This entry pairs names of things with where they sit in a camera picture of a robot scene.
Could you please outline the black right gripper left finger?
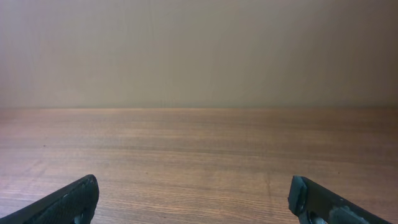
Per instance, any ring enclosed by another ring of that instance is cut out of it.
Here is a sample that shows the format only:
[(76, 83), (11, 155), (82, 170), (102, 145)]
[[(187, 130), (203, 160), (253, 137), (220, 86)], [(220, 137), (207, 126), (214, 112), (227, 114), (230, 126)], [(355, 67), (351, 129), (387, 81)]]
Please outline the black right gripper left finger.
[(1, 218), (1, 224), (90, 224), (99, 200), (93, 174)]

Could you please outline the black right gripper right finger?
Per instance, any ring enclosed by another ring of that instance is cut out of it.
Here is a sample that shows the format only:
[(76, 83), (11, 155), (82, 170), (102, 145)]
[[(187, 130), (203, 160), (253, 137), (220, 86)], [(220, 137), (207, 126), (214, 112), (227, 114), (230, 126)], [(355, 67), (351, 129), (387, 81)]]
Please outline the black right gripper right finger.
[(292, 177), (288, 203), (300, 224), (391, 224), (303, 176)]

